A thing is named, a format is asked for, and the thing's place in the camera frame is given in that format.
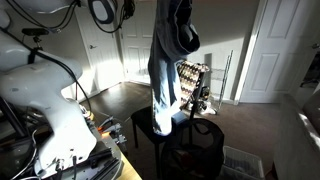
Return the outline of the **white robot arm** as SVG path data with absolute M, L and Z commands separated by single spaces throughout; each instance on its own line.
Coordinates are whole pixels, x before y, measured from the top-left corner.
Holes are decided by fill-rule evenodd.
M 44 115 L 53 133 L 34 148 L 29 164 L 36 180 L 61 178 L 65 170 L 92 159 L 92 151 L 102 139 L 87 123 L 79 103 L 61 94 L 78 81 L 82 67 L 75 60 L 42 50 L 28 62 L 32 50 L 7 31 L 9 23 L 8 14 L 2 12 L 0 95 L 13 105 L 31 107 Z

